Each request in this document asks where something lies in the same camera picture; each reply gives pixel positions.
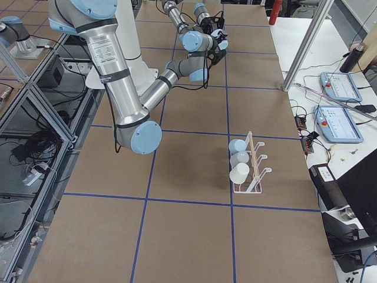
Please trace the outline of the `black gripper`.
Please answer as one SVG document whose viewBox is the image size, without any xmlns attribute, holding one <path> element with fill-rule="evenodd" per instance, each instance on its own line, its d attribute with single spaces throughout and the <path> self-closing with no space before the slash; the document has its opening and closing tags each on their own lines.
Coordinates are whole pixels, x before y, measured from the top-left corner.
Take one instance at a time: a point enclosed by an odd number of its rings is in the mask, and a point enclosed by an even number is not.
<svg viewBox="0 0 377 283">
<path fill-rule="evenodd" d="M 209 37 L 209 47 L 207 49 L 207 58 L 210 60 L 211 65 L 219 63 L 223 57 L 226 56 L 226 50 L 219 50 L 217 42 L 213 37 Z"/>
<path fill-rule="evenodd" d="M 223 29 L 223 17 L 206 17 L 201 21 L 201 28 L 203 32 L 213 32 L 217 29 Z"/>
</svg>

